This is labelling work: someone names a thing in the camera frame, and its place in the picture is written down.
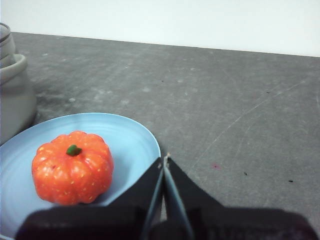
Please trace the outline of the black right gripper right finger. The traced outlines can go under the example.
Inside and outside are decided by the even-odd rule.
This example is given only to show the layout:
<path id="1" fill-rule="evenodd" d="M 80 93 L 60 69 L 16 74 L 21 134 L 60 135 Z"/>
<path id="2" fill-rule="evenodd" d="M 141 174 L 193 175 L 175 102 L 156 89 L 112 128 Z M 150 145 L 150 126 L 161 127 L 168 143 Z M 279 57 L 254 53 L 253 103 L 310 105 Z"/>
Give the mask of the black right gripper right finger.
<path id="1" fill-rule="evenodd" d="M 170 158 L 163 159 L 167 217 L 153 240 L 315 240 L 302 215 L 277 208 L 223 206 Z"/>

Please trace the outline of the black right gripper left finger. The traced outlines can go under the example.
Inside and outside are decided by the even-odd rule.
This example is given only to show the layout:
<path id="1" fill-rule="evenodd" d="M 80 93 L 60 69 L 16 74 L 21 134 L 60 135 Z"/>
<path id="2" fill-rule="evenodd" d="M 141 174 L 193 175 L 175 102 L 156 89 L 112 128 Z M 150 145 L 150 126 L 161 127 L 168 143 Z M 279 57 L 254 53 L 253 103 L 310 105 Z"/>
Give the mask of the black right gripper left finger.
<path id="1" fill-rule="evenodd" d="M 30 214 L 17 240 L 140 240 L 157 211 L 162 184 L 162 159 L 106 206 L 60 206 Z"/>

